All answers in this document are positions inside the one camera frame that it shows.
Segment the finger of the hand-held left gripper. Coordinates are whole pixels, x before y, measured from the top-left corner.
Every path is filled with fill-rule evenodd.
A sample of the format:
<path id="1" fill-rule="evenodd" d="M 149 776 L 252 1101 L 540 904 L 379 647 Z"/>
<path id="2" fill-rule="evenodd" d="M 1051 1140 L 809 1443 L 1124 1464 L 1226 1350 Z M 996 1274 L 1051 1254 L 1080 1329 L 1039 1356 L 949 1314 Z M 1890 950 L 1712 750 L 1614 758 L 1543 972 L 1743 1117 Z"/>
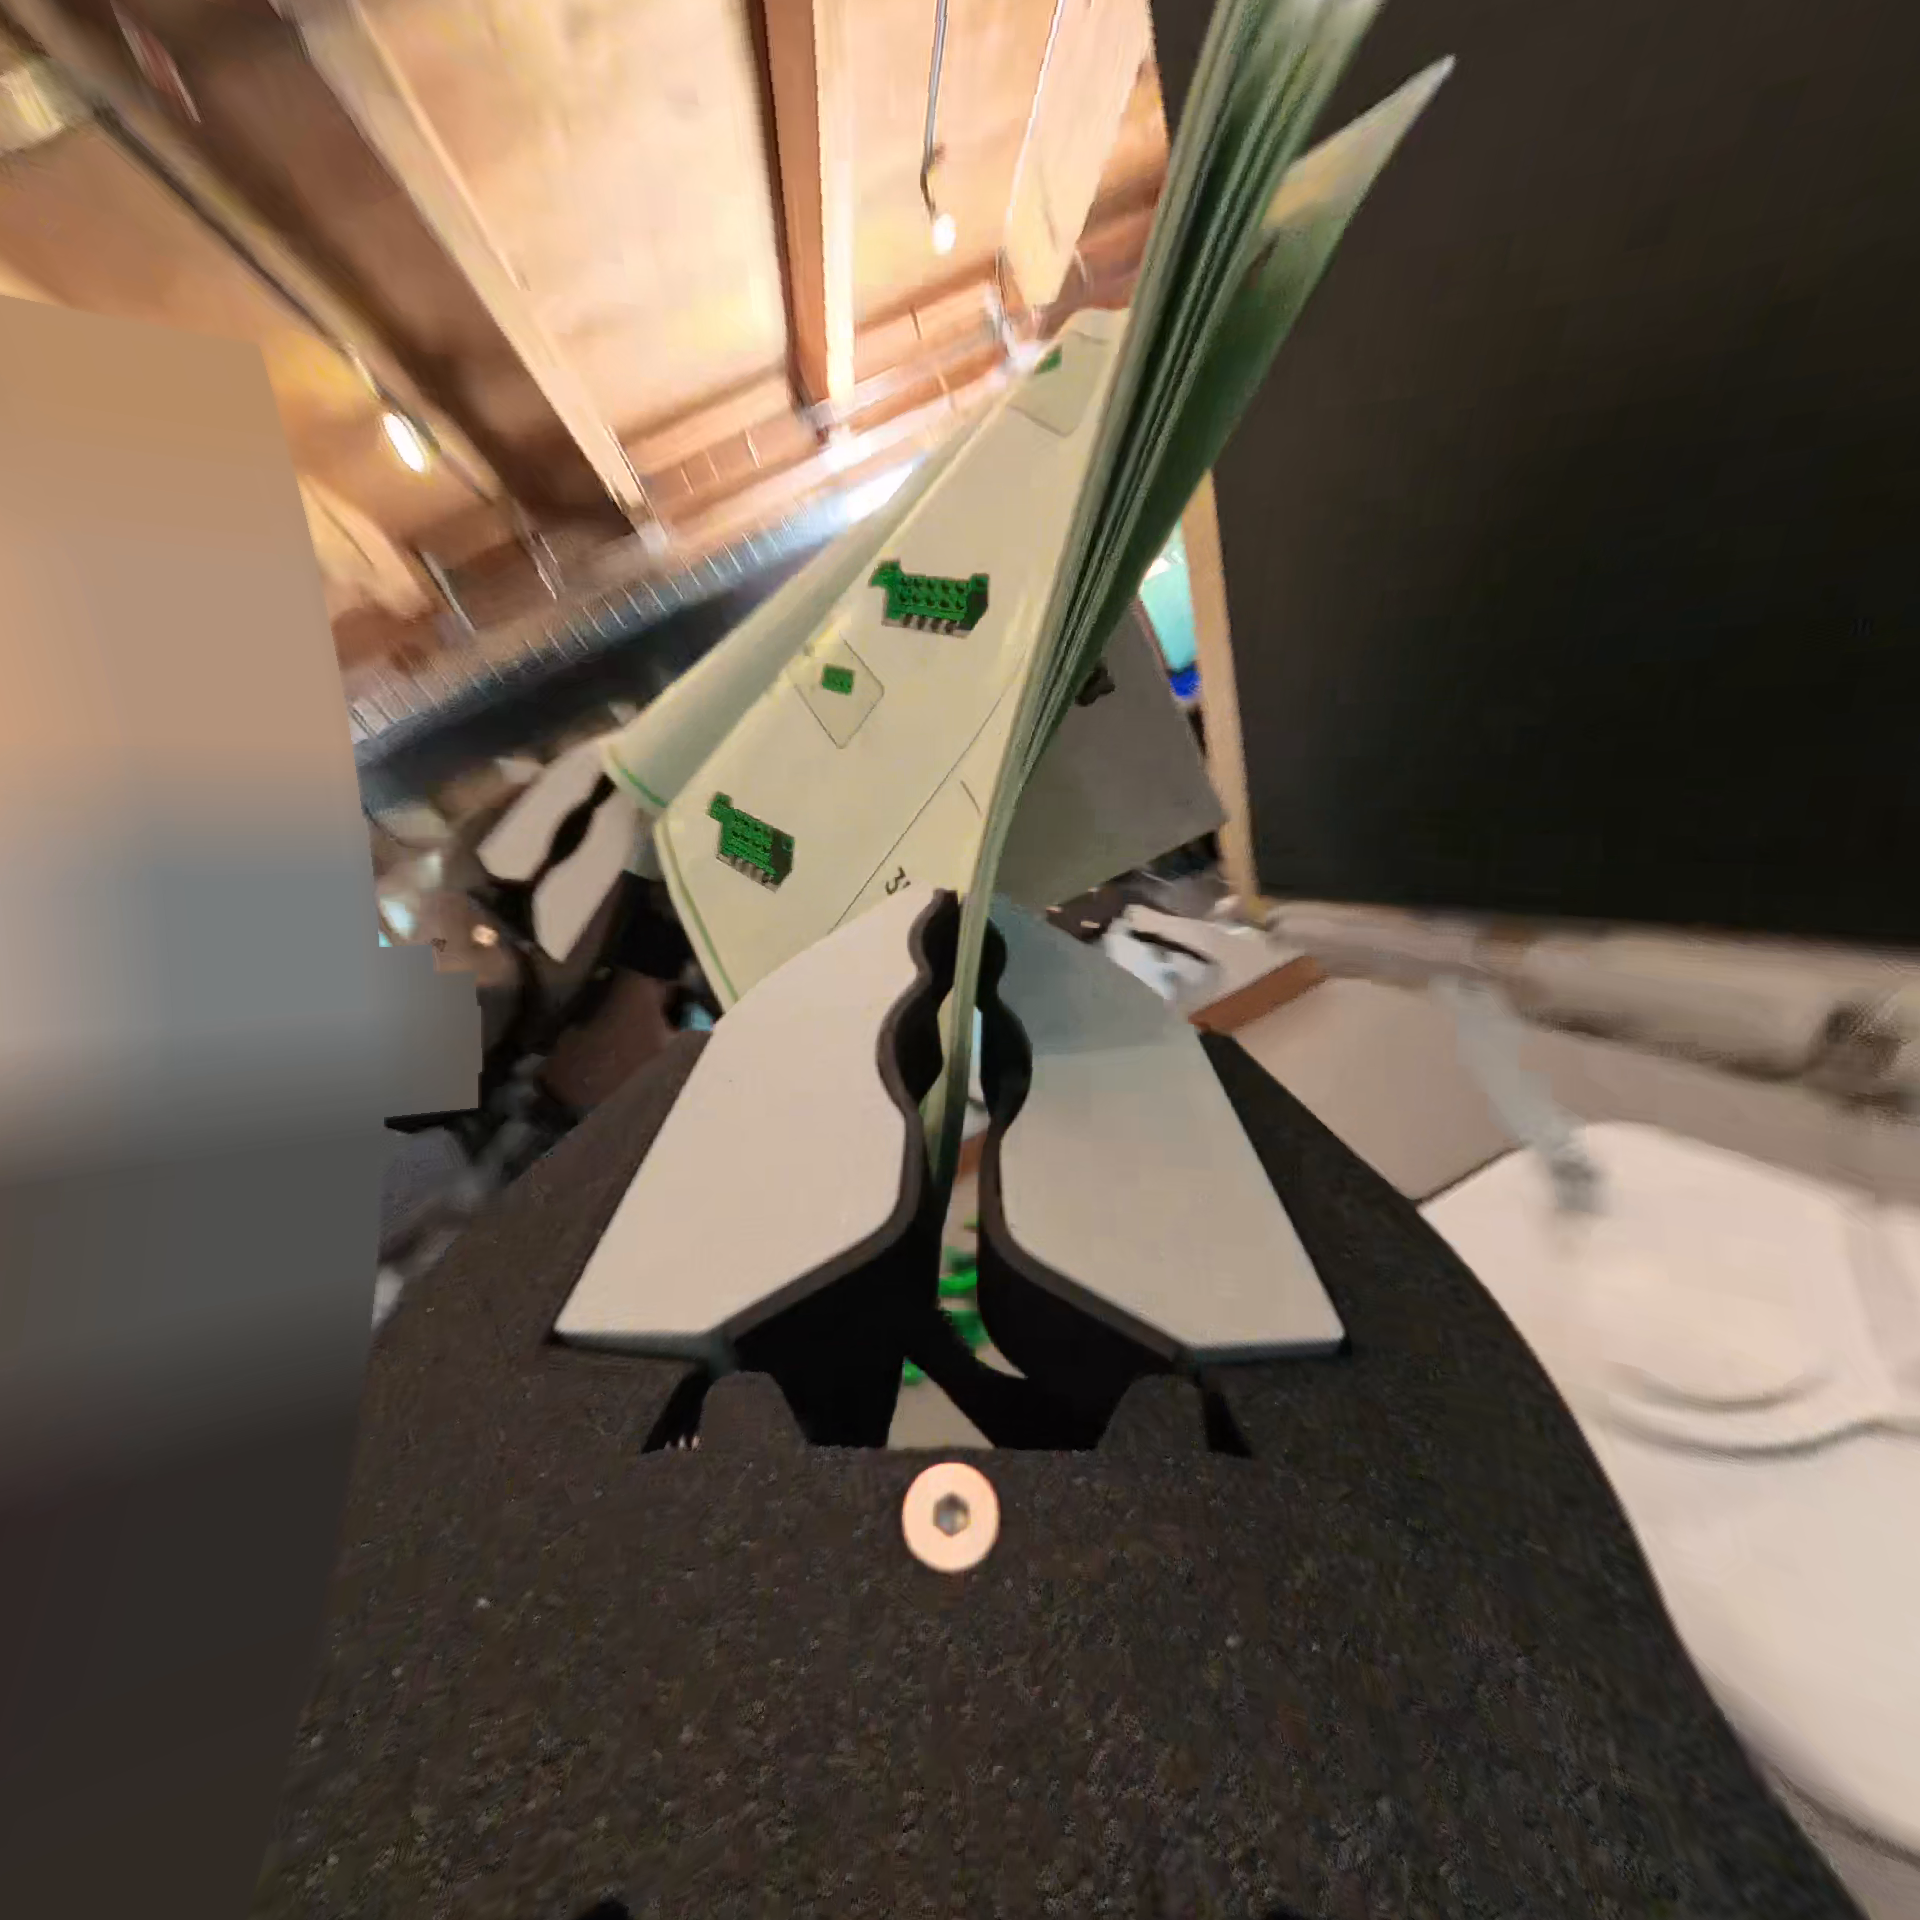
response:
<path id="1" fill-rule="evenodd" d="M 567 747 L 519 790 L 480 843 L 490 885 L 611 891 L 611 771 L 606 740 Z"/>
<path id="2" fill-rule="evenodd" d="M 649 812 L 617 781 L 597 781 L 559 815 L 533 885 L 540 950 L 567 963 L 620 878 L 635 870 Z"/>

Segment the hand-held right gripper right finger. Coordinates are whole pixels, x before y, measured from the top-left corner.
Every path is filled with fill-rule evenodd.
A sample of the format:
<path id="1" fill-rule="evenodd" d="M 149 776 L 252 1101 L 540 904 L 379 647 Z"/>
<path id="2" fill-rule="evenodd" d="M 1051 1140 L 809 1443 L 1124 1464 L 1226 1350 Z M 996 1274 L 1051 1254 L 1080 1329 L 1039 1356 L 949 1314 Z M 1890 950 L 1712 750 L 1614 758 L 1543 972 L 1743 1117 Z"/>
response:
<path id="1" fill-rule="evenodd" d="M 1342 1349 L 1198 1028 L 1009 899 L 990 910 L 978 1007 L 979 1223 L 1023 1279 L 1168 1360 Z"/>

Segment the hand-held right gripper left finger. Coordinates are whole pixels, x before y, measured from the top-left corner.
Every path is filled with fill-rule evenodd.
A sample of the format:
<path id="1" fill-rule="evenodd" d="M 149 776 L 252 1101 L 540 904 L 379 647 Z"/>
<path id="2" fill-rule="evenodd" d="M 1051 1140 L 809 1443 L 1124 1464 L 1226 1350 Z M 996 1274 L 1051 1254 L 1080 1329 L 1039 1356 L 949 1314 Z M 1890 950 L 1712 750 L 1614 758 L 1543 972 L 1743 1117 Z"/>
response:
<path id="1" fill-rule="evenodd" d="M 910 1229 L 960 899 L 904 891 L 762 977 L 707 1036 L 552 1337 L 734 1357 Z"/>

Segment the pale green instruction booklet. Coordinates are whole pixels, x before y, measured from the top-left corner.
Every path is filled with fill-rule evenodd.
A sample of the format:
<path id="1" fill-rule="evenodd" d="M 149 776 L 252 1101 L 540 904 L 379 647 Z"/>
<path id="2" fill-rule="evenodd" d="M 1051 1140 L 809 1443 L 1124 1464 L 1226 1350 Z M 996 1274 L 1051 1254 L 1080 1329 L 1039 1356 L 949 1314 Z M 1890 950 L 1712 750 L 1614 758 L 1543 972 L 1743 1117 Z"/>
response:
<path id="1" fill-rule="evenodd" d="M 1023 781 L 1453 69 L 1317 135 L 1377 12 L 1217 2 L 1132 305 L 1074 313 L 606 747 L 724 1007 L 883 896 L 960 896 L 933 1094 L 908 1101 L 942 1177 Z"/>

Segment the black partition panel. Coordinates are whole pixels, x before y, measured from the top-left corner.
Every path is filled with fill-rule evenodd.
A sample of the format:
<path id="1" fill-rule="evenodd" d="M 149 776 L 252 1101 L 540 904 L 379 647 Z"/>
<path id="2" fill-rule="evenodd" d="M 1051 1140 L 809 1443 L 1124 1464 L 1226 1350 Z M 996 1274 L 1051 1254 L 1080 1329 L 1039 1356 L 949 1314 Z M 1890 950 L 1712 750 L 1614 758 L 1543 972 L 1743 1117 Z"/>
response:
<path id="1" fill-rule="evenodd" d="M 1917 2 L 1453 57 L 1228 446 L 1272 899 L 1917 948 Z"/>

